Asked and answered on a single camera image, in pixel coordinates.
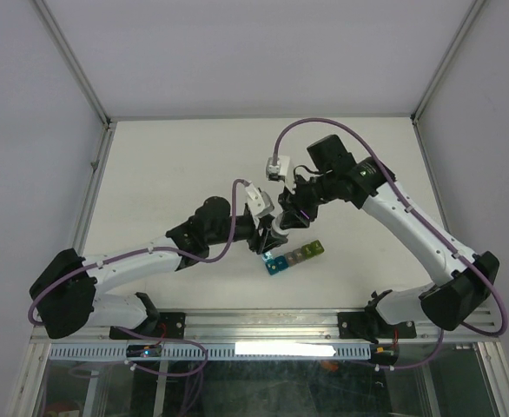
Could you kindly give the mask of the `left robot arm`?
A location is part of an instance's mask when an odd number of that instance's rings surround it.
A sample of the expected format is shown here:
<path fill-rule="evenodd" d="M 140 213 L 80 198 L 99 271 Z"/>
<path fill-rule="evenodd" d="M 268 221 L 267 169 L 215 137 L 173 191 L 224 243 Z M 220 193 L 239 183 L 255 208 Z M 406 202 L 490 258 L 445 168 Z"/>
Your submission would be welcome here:
<path fill-rule="evenodd" d="M 262 255 L 285 244 L 286 231 L 271 209 L 246 204 L 241 215 L 225 198 L 208 198 L 184 223 L 143 248 L 111 255 L 80 256 L 73 248 L 59 252 L 30 287 L 29 317 L 58 340 L 83 328 L 126 328 L 149 337 L 160 313 L 143 292 L 114 295 L 113 289 L 152 275 L 174 273 L 199 263 L 219 261 L 209 250 L 245 241 Z"/>

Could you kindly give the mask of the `white pill bottle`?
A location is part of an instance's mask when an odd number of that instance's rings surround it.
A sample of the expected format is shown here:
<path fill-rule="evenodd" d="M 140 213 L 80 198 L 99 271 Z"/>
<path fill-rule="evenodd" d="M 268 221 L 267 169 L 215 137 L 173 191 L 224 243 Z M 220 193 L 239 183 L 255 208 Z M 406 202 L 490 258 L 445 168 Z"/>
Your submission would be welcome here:
<path fill-rule="evenodd" d="M 270 228 L 271 236 L 279 242 L 287 242 L 288 241 L 288 232 L 284 229 L 281 229 L 279 226 L 272 225 Z"/>

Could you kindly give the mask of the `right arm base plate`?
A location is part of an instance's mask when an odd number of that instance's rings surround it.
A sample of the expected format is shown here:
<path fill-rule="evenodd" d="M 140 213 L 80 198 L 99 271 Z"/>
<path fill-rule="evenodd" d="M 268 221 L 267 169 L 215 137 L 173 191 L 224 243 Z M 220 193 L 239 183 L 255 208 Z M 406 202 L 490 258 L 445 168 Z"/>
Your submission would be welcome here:
<path fill-rule="evenodd" d="M 377 313 L 365 310 L 337 314 L 339 337 L 342 340 L 362 339 L 378 343 L 381 339 L 415 339 L 416 327 L 412 321 L 387 324 Z"/>

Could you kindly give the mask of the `weekly pill organizer strip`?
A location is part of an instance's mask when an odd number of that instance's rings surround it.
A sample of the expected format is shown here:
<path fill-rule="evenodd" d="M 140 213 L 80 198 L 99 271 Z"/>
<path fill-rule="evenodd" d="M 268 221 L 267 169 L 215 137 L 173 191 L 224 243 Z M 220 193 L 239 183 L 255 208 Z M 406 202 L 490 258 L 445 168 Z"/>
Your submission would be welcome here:
<path fill-rule="evenodd" d="M 282 255 L 273 255 L 271 252 L 263 253 L 261 259 L 268 274 L 277 275 L 289 268 L 299 266 L 316 256 L 320 256 L 324 252 L 325 249 L 321 242 L 315 240 Z"/>

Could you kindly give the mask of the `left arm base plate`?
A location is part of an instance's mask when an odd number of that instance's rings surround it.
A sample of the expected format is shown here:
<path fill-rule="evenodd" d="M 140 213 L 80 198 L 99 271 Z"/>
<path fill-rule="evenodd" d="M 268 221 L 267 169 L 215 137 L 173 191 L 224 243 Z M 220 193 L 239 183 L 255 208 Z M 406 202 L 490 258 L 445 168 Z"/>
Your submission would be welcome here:
<path fill-rule="evenodd" d="M 159 311 L 157 318 L 148 318 L 144 323 L 133 329 L 111 327 L 111 340 L 143 339 L 178 339 L 182 340 L 186 327 L 187 315 L 184 312 Z"/>

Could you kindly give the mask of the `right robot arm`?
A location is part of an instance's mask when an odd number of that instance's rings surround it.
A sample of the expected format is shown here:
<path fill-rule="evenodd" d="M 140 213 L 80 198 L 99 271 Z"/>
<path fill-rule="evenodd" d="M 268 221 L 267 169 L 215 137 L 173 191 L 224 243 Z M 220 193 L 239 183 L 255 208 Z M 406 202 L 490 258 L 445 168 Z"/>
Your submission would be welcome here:
<path fill-rule="evenodd" d="M 306 179 L 294 173 L 287 156 L 268 159 L 267 176 L 285 184 L 279 196 L 283 230 L 306 228 L 319 206 L 341 200 L 363 210 L 386 227 L 427 271 L 429 284 L 407 290 L 373 293 L 365 307 L 369 333 L 384 336 L 404 321 L 428 320 L 453 331 L 491 291 L 499 260 L 458 242 L 408 199 L 394 174 L 368 157 L 356 162 L 337 135 L 307 149 L 317 171 Z"/>

